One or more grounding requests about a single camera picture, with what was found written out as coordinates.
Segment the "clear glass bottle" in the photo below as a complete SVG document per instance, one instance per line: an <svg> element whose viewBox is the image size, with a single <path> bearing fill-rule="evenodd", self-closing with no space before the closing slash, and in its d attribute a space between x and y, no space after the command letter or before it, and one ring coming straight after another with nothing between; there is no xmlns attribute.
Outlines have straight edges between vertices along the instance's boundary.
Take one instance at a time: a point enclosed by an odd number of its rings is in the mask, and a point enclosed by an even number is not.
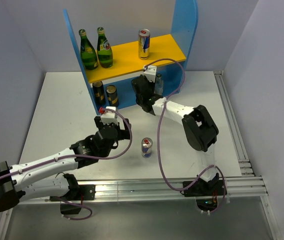
<svg viewBox="0 0 284 240"><path fill-rule="evenodd" d="M157 73L155 77L154 93L162 96L163 88L164 88L164 81L162 79L162 75L160 73Z"/></svg>

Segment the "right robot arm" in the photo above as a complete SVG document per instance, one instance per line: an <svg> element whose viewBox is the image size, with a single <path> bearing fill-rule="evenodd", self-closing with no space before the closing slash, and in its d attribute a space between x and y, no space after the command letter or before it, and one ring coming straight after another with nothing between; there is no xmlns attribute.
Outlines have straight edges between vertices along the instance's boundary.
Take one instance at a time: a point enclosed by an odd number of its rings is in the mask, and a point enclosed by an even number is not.
<svg viewBox="0 0 284 240"><path fill-rule="evenodd" d="M144 112L165 117L183 126L189 145L200 154L201 170L215 164L215 143L218 127L203 105L190 107L175 103L154 93L155 83L140 75L131 81L136 103Z"/></svg>

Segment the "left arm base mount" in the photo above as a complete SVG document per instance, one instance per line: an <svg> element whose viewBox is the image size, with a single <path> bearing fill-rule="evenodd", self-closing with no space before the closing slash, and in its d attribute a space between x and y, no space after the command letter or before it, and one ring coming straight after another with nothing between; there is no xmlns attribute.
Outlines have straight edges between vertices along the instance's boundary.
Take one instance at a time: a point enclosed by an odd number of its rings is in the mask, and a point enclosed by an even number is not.
<svg viewBox="0 0 284 240"><path fill-rule="evenodd" d="M70 199L66 199L65 197L61 197L63 201L60 201L56 196L50 196L50 202L60 202L60 213L62 217L73 220L80 221L88 219L92 216L93 211L84 206L84 201L92 201L95 199L96 186L94 184L85 184L80 185L78 192L75 196L72 196ZM89 211L89 215L86 217L74 217L78 215L82 209L86 209Z"/></svg>

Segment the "Red Bull can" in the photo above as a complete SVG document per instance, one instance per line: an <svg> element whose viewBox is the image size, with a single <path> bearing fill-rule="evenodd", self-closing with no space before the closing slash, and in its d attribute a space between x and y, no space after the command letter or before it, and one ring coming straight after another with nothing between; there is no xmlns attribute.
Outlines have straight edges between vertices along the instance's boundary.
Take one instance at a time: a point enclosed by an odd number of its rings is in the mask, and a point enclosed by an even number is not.
<svg viewBox="0 0 284 240"><path fill-rule="evenodd" d="M145 137L141 141L141 151L144 158L149 158L152 155L153 141L149 137Z"/></svg>
<svg viewBox="0 0 284 240"><path fill-rule="evenodd" d="M151 34L148 29L141 29L138 33L138 56L140 59L147 59L150 55Z"/></svg>

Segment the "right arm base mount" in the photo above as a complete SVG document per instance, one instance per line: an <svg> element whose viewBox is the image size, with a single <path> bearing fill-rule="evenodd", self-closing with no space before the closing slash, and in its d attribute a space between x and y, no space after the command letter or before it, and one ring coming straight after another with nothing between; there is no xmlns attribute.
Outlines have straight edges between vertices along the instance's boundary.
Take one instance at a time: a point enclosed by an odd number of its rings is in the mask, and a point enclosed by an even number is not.
<svg viewBox="0 0 284 240"><path fill-rule="evenodd" d="M223 180L212 180L205 182L201 178L194 183L190 188L180 192L184 197L205 197L196 200L197 207L204 212L214 211L218 205L218 197L227 195L227 189L224 186Z"/></svg>

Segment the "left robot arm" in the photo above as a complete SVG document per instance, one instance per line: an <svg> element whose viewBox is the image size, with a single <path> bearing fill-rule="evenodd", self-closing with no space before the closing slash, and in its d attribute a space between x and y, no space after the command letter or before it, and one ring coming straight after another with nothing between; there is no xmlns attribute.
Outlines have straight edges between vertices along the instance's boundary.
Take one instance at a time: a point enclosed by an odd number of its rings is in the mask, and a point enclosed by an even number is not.
<svg viewBox="0 0 284 240"><path fill-rule="evenodd" d="M98 131L95 134L56 154L25 164L0 162L0 212L29 199L46 196L63 200L77 198L80 188L73 175L67 174L57 180L48 178L93 165L99 160L112 159L109 154L118 147L119 141L131 141L133 138L129 120L122 120L124 129L120 128L117 117L106 119L103 115L96 116L94 121Z"/></svg>

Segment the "black gold can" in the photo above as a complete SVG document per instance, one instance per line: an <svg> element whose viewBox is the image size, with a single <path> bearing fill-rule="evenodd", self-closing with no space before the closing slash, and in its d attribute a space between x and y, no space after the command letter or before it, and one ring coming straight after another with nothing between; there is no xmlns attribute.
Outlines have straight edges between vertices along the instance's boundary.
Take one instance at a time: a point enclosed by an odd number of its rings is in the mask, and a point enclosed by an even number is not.
<svg viewBox="0 0 284 240"><path fill-rule="evenodd" d="M95 102L97 105L104 105L106 103L104 85L102 81L97 81L92 84Z"/></svg>
<svg viewBox="0 0 284 240"><path fill-rule="evenodd" d="M119 98L117 93L117 88L115 85L108 85L105 89L107 100L110 106L118 107L119 106Z"/></svg>

